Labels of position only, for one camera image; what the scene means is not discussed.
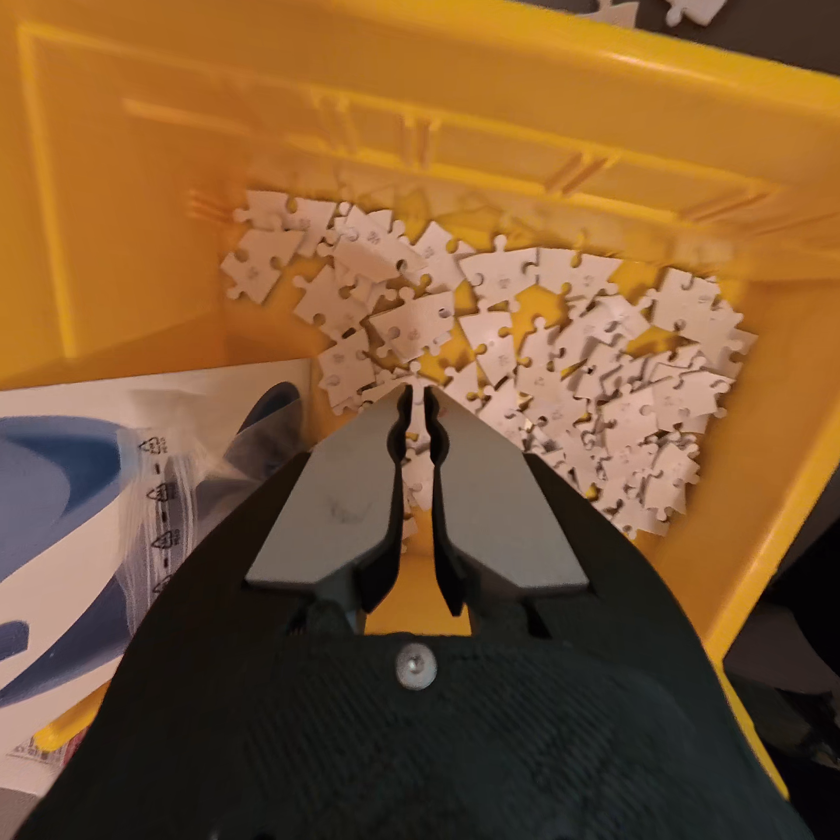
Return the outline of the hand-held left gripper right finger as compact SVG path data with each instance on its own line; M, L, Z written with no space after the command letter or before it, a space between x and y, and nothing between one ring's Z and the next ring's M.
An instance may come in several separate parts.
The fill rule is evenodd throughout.
M438 588L453 616L584 591L590 581L525 455L437 387L424 390Z

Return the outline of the white card with blue shapes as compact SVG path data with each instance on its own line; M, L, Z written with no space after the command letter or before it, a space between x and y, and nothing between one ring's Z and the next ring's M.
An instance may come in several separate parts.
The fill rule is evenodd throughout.
M2 392L2 757L103 686L132 636L115 573L130 476L118 435L169 411L162 392L208 397L219 451L235 414L279 382L300 391L309 360L149 374Z

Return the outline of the pile of white puzzle pieces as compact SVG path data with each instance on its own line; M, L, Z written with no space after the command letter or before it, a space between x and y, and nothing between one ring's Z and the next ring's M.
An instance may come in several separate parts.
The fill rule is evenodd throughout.
M261 305L297 259L293 315L329 347L318 385L335 415L399 385L414 405L407 504L432 496L424 387L540 456L630 539L664 536L699 479L699 444L757 341L714 278L668 268L623 294L618 258L570 248L478 251L430 221L412 241L391 210L247 191L220 266L232 299Z

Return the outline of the clear plastic bag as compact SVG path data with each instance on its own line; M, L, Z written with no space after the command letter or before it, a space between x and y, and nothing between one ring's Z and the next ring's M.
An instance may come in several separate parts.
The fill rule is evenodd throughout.
M198 544L305 444L304 402L288 381L234 415L219 451L200 425L219 418L208 397L153 392L150 399L169 411L118 435L130 475L122 480L114 577L130 636Z

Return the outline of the yellow plastic bin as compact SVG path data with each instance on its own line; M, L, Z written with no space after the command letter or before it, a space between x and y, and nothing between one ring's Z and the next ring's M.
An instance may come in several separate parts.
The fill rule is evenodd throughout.
M759 338L637 545L716 665L838 462L838 79L505 2L2 2L2 388L301 358L245 190L715 275Z

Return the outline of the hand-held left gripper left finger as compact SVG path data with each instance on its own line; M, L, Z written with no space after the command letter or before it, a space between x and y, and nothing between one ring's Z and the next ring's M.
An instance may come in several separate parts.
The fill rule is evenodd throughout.
M249 586L370 614L396 582L413 389L399 385L311 451L250 566Z

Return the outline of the white jigsaw puzzle piece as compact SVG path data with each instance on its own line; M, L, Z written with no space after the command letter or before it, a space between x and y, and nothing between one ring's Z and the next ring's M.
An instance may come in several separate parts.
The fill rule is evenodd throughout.
M595 10L580 14L596 23L633 29L637 24L638 1L594 1Z
M667 1L668 12L665 22L669 27L678 26L684 19L706 27L725 6L725 0L711 1Z

